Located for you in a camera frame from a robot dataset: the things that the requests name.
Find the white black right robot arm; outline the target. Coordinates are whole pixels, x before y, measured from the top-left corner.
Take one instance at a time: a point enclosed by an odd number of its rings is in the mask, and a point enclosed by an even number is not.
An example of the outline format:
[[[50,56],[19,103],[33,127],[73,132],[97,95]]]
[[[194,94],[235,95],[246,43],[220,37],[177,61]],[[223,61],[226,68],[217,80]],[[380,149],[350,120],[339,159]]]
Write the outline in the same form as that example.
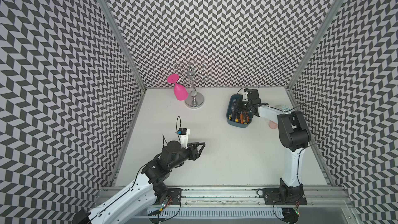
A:
[[[302,184],[303,156],[311,134],[301,111],[283,111],[275,106],[262,103],[257,89],[244,89],[247,100],[238,103],[241,111],[277,123],[279,140],[285,148],[284,174],[278,188],[263,189],[266,205],[306,205]]]

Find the black yellow grip screwdriver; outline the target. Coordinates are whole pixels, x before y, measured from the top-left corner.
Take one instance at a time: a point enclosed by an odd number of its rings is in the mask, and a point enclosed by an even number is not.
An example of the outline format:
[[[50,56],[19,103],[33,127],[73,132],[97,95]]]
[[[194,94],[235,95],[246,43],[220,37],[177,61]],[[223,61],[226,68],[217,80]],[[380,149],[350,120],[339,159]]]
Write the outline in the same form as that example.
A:
[[[229,109],[229,116],[228,116],[228,119],[229,119],[229,120],[232,120],[232,119],[233,119],[233,117],[232,117],[233,112],[234,112],[234,107],[231,106],[230,109]]]

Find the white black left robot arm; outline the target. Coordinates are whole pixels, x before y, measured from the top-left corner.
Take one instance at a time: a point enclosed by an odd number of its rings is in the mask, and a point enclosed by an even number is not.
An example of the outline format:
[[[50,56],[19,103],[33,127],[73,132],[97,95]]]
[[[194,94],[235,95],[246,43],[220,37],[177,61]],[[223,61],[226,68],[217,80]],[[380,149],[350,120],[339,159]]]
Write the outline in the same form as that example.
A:
[[[164,201],[169,190],[164,181],[172,169],[198,159],[205,146],[204,142],[195,142],[183,148],[178,141],[168,142],[160,154],[139,169],[130,184],[90,211],[77,212],[72,223],[125,224],[139,212]]]

